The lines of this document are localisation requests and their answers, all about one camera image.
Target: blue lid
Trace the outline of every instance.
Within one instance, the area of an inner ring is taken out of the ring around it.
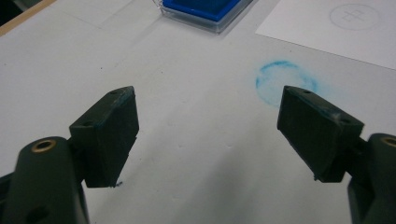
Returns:
[[[220,21],[240,0],[163,0],[163,6],[211,21]]]

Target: plastic box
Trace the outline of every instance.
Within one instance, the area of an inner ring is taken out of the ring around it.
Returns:
[[[162,14],[220,34],[252,0],[162,0]]]

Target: white paper sheet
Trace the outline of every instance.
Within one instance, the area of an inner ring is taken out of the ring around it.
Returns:
[[[393,0],[281,0],[256,34],[396,69]]]

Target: blue circle mark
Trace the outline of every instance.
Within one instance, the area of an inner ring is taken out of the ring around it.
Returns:
[[[268,105],[280,107],[284,86],[294,86],[317,92],[317,82],[298,65],[288,61],[268,63],[256,78],[256,90]]]

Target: white table surface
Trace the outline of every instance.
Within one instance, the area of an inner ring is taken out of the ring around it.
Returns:
[[[91,223],[350,223],[350,177],[314,181],[256,78],[297,64],[367,139],[396,134],[396,71],[255,35],[276,3],[255,1],[213,35],[150,0],[57,0],[0,37],[0,175],[25,145],[68,138],[105,93],[132,85],[140,132],[123,184],[85,189]]]

